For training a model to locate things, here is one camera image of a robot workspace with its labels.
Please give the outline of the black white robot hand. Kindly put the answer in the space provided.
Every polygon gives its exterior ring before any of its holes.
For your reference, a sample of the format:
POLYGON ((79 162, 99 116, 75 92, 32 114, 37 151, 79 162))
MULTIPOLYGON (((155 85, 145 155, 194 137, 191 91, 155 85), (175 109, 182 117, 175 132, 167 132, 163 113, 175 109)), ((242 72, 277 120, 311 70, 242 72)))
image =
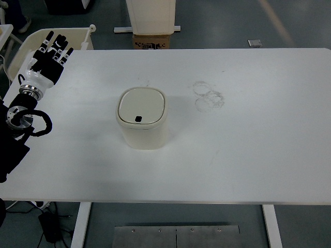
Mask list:
POLYGON ((30 59, 19 89, 21 94, 40 100, 46 90, 52 88, 61 77, 73 48, 67 48, 66 36, 59 34, 51 42, 53 36, 54 31, 50 31, 30 59))

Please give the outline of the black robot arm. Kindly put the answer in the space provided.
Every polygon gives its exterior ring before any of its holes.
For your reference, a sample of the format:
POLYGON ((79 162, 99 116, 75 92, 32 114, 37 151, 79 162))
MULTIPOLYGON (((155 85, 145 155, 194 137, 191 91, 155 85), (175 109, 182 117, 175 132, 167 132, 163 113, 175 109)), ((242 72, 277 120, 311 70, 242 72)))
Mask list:
POLYGON ((1 183, 30 150, 25 142, 33 131, 31 115, 36 106, 35 97, 24 93, 19 93, 8 107, 1 100, 1 183))

